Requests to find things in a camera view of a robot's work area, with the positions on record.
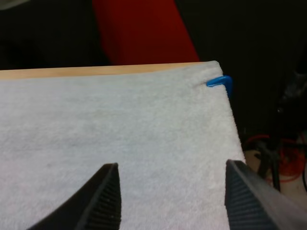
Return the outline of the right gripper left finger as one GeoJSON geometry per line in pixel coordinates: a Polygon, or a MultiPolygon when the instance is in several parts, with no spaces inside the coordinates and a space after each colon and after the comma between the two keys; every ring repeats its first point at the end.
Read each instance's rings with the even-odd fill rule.
{"type": "Polygon", "coordinates": [[[118,164],[103,165],[73,196],[31,230],[118,230],[121,191],[118,164]]]}

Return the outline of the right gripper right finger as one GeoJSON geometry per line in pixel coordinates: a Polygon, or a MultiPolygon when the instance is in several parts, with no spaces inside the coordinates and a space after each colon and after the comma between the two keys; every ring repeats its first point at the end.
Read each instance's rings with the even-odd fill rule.
{"type": "Polygon", "coordinates": [[[232,230],[305,230],[307,212],[242,161],[227,160],[225,207],[232,230]]]}

